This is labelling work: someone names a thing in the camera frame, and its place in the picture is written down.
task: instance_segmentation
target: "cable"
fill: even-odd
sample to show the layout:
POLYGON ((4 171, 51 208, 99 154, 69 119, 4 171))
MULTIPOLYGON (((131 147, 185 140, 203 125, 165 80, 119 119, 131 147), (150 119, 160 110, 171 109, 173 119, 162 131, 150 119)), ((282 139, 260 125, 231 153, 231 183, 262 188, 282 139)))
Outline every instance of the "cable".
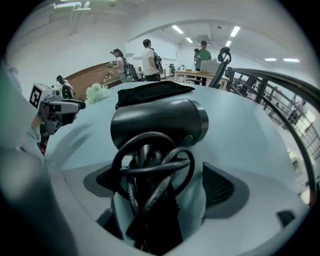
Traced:
POLYGON ((111 170, 117 172, 119 176, 126 177, 127 192, 119 185, 117 192, 129 200, 134 219, 129 225, 126 235, 137 240, 136 245, 144 244, 144 234, 148 227, 146 226, 146 216, 154 207, 157 201, 162 197, 168 186, 171 184, 174 173, 189 166, 188 174, 182 184, 174 190, 177 196, 190 182, 195 171, 195 159, 191 151, 187 147, 176 147, 174 142, 161 132, 145 132, 141 133, 129 141, 127 141, 115 155, 112 162, 111 170), (135 164, 131 161, 128 168, 121 168, 124 156, 137 152, 145 145, 154 145, 168 152, 160 164, 156 166, 146 166, 135 168, 135 164), (185 152, 189 159, 178 159, 177 155, 185 152), (136 199, 137 188, 134 177, 160 176, 164 178, 154 189, 151 196, 146 200, 143 206, 139 206, 136 199))

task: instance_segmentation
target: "monitor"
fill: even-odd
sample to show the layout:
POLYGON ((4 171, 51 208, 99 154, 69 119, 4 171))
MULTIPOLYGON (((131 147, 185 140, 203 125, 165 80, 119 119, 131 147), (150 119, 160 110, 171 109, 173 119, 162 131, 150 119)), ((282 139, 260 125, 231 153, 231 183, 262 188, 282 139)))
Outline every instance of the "monitor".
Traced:
POLYGON ((213 62, 213 61, 201 61, 200 71, 204 73, 215 74, 219 68, 220 63, 213 62))

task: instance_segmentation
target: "metal railing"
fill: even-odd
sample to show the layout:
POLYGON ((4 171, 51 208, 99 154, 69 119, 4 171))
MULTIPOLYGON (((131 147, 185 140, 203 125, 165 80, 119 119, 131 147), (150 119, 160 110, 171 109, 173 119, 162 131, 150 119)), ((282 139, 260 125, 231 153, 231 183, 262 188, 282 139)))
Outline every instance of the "metal railing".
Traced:
MULTIPOLYGON (((238 83, 239 85, 233 84, 231 85, 231 89, 235 91, 236 94, 239 94, 241 96, 247 96, 246 94, 249 94, 247 98, 251 100, 255 100, 257 96, 254 94, 252 98, 252 92, 249 91, 248 88, 244 88, 243 83, 245 83, 242 80, 234 78, 233 81, 235 83, 238 83)), ((259 87, 256 85, 251 85, 252 89, 258 89, 259 87)), ((268 100, 270 100, 272 103, 275 103, 278 109, 281 111, 281 113, 290 121, 290 123, 295 128, 295 131, 298 133, 300 139, 302 140, 305 148, 307 149, 308 153, 313 156, 313 158, 316 160, 320 157, 320 136, 317 133, 316 129, 312 125, 312 122, 308 120, 306 115, 303 113, 303 111, 300 111, 298 106, 295 102, 290 100, 285 94, 283 94, 280 90, 276 89, 274 86, 267 84, 266 88, 270 88, 271 92, 264 91, 262 92, 268 100), (288 101, 287 104, 282 102, 280 98, 284 98, 288 101)), ((278 125, 283 127, 284 129, 285 124, 277 117, 273 116, 273 111, 271 108, 265 104, 264 101, 260 101, 261 105, 264 106, 264 110, 268 113, 269 117, 278 125)))
POLYGON ((314 159, 320 157, 320 137, 299 106, 269 82, 292 91, 313 105, 318 112, 320 112, 320 90, 302 80, 263 70, 228 67, 226 76, 229 77, 226 86, 228 92, 233 91, 262 105, 275 123, 292 134, 306 167, 312 205, 316 200, 317 187, 310 157, 314 159), (247 81, 235 78, 235 73, 247 76, 247 81))

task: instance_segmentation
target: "gray plastic part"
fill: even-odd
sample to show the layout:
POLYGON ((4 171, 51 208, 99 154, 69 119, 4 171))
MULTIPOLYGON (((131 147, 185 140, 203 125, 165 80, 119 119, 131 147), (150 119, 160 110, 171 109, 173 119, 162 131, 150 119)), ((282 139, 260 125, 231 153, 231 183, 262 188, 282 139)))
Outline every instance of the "gray plastic part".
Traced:
POLYGON ((113 197, 115 193, 112 190, 99 185, 97 182, 97 177, 103 174, 104 172, 110 170, 111 166, 112 163, 88 174, 83 180, 83 185, 85 186, 85 188, 97 195, 98 197, 113 197))
POLYGON ((0 149, 0 193, 12 213, 21 216, 12 225, 22 228, 15 236, 19 246, 24 236, 40 241, 47 252, 76 256, 76 243, 56 201, 46 166, 26 152, 0 149))
POLYGON ((204 172, 215 172, 231 182, 234 186, 232 195, 225 201, 220 202, 205 210, 204 217, 210 219, 226 219, 240 211, 249 199, 249 187, 239 178, 207 163, 203 163, 204 172))

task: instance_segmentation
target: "round table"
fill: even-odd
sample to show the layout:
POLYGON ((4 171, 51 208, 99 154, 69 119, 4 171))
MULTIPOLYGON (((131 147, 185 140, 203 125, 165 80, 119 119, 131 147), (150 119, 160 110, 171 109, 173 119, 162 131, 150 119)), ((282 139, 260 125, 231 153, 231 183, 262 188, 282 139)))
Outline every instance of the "round table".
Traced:
MULTIPOLYGON (((110 123, 118 102, 117 92, 144 84, 146 82, 123 83, 111 88, 109 97, 95 104, 87 104, 86 109, 78 113, 77 119, 72 124, 60 128, 55 135, 50 136, 48 141, 45 158, 49 166, 59 170, 52 175, 54 177, 52 186, 56 197, 67 200, 63 198, 66 196, 62 188, 58 188, 65 180, 64 190, 67 191, 68 187, 78 201, 77 203, 95 221, 110 206, 110 198, 97 197, 86 190, 83 186, 83 179, 89 173, 110 163, 117 153, 110 134, 110 123)), ((286 146, 277 131, 276 124, 255 102, 224 90, 192 84, 183 85, 192 86, 195 90, 166 99, 197 101, 206 110, 209 118, 206 136, 190 148, 195 158, 195 174, 201 172, 203 162, 208 162, 234 176, 245 173, 243 179, 248 182, 250 179, 252 181, 249 174, 253 174, 260 179, 256 186, 263 187, 263 179, 265 179, 266 184, 268 181, 275 181, 279 187, 279 189, 273 189, 266 186, 261 192, 263 195, 250 194, 250 205, 254 208, 253 211, 255 209, 258 211, 256 216, 248 215, 252 209, 241 210, 230 219, 214 220, 211 222, 213 226, 209 224, 201 226, 204 232, 211 232, 217 227, 219 236, 234 243, 232 248, 228 247, 224 251, 226 246, 216 237, 218 234, 213 236, 216 242, 212 241, 212 243, 197 238, 197 232, 187 241, 193 243, 193 246, 201 246, 199 244, 201 241, 206 244, 209 242, 218 255, 234 255, 252 250, 281 230, 281 225, 277 223, 275 216, 272 216, 273 224, 263 223, 273 211, 272 209, 269 209, 270 212, 268 209, 259 210, 258 204, 262 203, 261 200, 273 198, 275 201, 279 200, 275 202, 277 209, 283 207, 295 209, 299 214, 304 211, 303 204, 299 202, 300 199, 296 195, 296 179, 286 146), (255 224, 249 223, 252 219, 255 219, 255 224)), ((70 204, 71 202, 63 204, 66 208, 64 213, 66 216, 72 215, 72 211, 68 209, 70 204)), ((74 233, 81 233, 79 227, 75 223, 72 224, 74 222, 72 216, 69 216, 69 221, 71 226, 74 225, 71 228, 74 229, 74 233)), ((112 240, 114 245, 105 242, 99 246, 109 244, 112 247, 118 243, 110 238, 110 234, 106 233, 104 236, 112 240)), ((82 250, 88 253, 86 247, 83 246, 82 250)), ((178 246, 169 254, 174 254, 175 250, 185 254, 189 249, 178 246)))

